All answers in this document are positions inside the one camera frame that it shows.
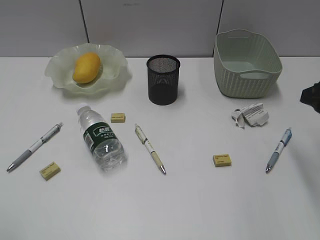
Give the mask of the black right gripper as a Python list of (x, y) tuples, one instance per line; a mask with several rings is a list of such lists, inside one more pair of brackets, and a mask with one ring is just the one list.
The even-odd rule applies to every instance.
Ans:
[(320, 82), (304, 89), (299, 101), (313, 107), (316, 112), (320, 112)]

